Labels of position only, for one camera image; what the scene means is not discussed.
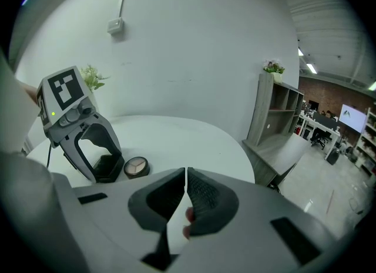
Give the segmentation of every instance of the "computer monitor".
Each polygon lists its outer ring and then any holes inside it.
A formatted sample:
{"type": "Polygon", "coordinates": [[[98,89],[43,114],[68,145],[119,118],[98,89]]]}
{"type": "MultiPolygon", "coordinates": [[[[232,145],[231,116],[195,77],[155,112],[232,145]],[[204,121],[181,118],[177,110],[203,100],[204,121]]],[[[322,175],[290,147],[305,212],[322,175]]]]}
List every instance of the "computer monitor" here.
{"type": "Polygon", "coordinates": [[[367,115],[363,112],[345,104],[342,105],[340,122],[353,128],[355,131],[362,133],[366,120],[367,115]]]}

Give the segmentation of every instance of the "hand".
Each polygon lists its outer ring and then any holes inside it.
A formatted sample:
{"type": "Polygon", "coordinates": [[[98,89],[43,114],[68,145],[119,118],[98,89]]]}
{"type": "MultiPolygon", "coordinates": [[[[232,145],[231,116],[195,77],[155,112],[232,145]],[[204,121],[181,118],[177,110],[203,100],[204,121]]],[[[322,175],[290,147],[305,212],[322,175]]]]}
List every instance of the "hand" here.
{"type": "MultiPolygon", "coordinates": [[[[190,223],[194,222],[193,207],[188,207],[186,210],[186,218],[190,223]]],[[[183,227],[183,235],[189,240],[190,226],[183,227]]]]}

